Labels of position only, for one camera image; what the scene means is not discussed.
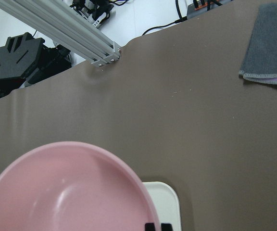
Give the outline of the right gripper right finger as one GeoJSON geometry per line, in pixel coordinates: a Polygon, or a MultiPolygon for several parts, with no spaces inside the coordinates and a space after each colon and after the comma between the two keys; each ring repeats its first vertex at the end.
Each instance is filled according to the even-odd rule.
{"type": "Polygon", "coordinates": [[[161,223],[161,231],[173,231],[171,223],[161,223]]]}

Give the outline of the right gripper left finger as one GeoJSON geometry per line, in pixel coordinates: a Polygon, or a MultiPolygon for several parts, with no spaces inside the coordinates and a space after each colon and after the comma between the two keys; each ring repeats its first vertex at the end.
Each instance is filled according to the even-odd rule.
{"type": "Polygon", "coordinates": [[[146,223],[145,231],[155,231],[155,224],[154,223],[146,223]]]}

